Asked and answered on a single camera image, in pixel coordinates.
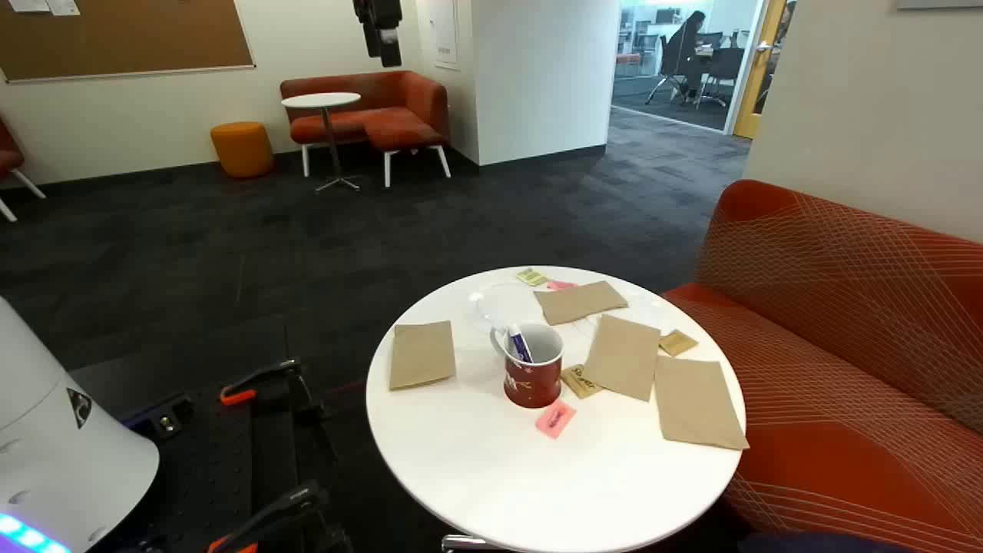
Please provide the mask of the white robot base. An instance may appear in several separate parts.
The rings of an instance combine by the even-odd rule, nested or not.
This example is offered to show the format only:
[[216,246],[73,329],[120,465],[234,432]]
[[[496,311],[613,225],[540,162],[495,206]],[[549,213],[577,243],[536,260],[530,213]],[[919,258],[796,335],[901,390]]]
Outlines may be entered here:
[[158,450],[108,414],[0,299],[0,534],[88,553],[151,493]]

